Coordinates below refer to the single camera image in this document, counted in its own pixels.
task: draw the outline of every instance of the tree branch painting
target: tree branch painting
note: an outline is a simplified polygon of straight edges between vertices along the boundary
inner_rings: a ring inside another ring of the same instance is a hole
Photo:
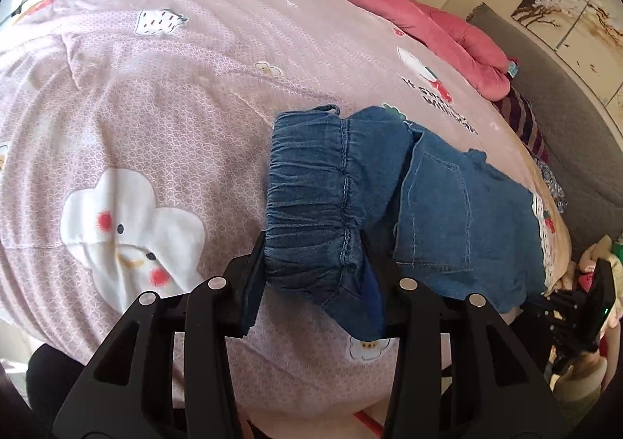
[[[512,17],[537,36],[536,24],[561,28],[582,18],[593,28],[591,33],[623,48],[623,24],[609,15],[602,0],[522,0]]]

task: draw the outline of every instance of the strawberry print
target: strawberry print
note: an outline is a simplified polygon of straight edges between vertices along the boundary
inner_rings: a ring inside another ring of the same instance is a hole
[[[436,81],[429,81],[429,82],[431,83],[431,86],[439,92],[439,96],[443,99],[444,102],[452,103],[452,95],[448,92],[448,90],[445,88],[445,86],[441,83],[439,79],[437,79]]]
[[[48,5],[52,5],[55,0],[41,0],[38,4],[34,4],[30,9],[24,12],[25,15],[32,15],[36,11],[46,8]]]
[[[188,21],[187,17],[169,9],[160,11],[141,11],[136,22],[137,35],[164,35]]]
[[[549,228],[549,231],[555,234],[556,227],[554,226],[554,220],[551,218],[549,211],[543,210],[543,218],[545,219],[545,225]]]

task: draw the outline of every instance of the cartoon cloud face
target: cartoon cloud face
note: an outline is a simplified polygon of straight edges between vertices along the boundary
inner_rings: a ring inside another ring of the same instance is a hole
[[[203,224],[182,209],[157,208],[150,182],[132,170],[108,169],[95,188],[69,195],[60,237],[120,313],[142,292],[166,298],[203,281],[196,271]]]

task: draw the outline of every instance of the denim jeans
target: denim jeans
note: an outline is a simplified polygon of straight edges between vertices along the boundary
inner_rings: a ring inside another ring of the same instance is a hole
[[[394,258],[404,275],[456,299],[487,297],[500,313],[544,291],[533,194],[488,165],[409,123],[414,139],[401,190]]]
[[[347,119],[338,114],[329,105],[275,121],[267,281],[308,297],[351,335],[373,341],[382,330],[382,301],[360,232],[383,216],[412,138],[380,107]]]
[[[381,107],[341,119],[334,105],[276,119],[270,155],[267,281],[306,296],[353,337],[383,328],[363,253],[393,253],[436,293],[482,293],[500,312],[541,293],[532,193],[436,134]]]

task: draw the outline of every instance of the purple striped fabric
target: purple striped fabric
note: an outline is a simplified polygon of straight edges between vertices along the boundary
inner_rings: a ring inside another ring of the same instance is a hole
[[[536,157],[547,162],[545,141],[537,126],[530,102],[511,86],[510,92],[502,100],[491,102],[510,128],[521,139],[528,150]]]

